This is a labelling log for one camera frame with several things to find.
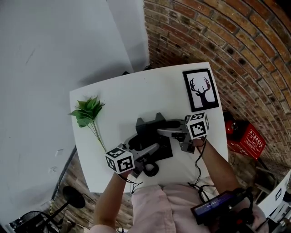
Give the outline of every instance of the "artificial plant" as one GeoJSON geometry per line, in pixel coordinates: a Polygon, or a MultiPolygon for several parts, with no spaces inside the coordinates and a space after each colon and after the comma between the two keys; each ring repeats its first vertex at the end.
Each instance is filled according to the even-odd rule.
{"type": "Polygon", "coordinates": [[[104,151],[106,151],[95,124],[95,119],[105,104],[101,103],[100,100],[97,101],[97,98],[98,97],[90,98],[87,101],[78,101],[79,106],[76,107],[77,110],[74,110],[69,115],[77,118],[77,123],[80,128],[88,126],[100,142],[104,151]]]}

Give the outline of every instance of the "white cube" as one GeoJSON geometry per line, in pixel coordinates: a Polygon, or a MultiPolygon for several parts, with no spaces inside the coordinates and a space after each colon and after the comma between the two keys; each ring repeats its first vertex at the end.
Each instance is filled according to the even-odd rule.
{"type": "Polygon", "coordinates": [[[117,174],[124,173],[135,168],[132,153],[116,147],[105,153],[108,167],[117,174]]]}
{"type": "Polygon", "coordinates": [[[191,115],[187,123],[191,139],[200,138],[208,134],[209,122],[205,112],[191,115]]]}

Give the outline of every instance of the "framed picture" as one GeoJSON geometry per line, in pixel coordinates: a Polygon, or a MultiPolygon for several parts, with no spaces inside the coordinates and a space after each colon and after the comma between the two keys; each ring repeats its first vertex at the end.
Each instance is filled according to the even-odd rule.
{"type": "Polygon", "coordinates": [[[219,107],[209,69],[184,71],[183,76],[192,112],[219,107]]]}

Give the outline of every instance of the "brick wall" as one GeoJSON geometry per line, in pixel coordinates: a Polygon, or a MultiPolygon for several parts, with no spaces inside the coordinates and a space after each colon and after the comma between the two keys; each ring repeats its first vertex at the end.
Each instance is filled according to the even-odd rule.
{"type": "Polygon", "coordinates": [[[274,0],[145,0],[154,68],[208,61],[222,106],[291,167],[291,20],[274,0]]]}

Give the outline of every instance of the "deer antlers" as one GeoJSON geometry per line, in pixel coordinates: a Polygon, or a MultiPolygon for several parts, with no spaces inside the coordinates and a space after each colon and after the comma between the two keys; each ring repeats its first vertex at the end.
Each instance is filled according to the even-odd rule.
{"type": "Polygon", "coordinates": [[[210,90],[210,87],[211,87],[211,86],[210,86],[210,84],[209,84],[209,81],[208,81],[206,78],[204,78],[204,81],[205,81],[205,83],[206,83],[206,85],[207,85],[207,89],[205,90],[204,87],[202,86],[202,88],[203,88],[203,92],[200,92],[200,91],[199,91],[199,88],[198,88],[198,90],[195,90],[195,84],[193,84],[193,79],[194,79],[194,78],[192,78],[192,80],[190,81],[190,86],[191,86],[191,90],[192,90],[192,91],[195,91],[197,96],[200,96],[201,94],[204,94],[205,92],[207,92],[208,90],[210,90]]]}

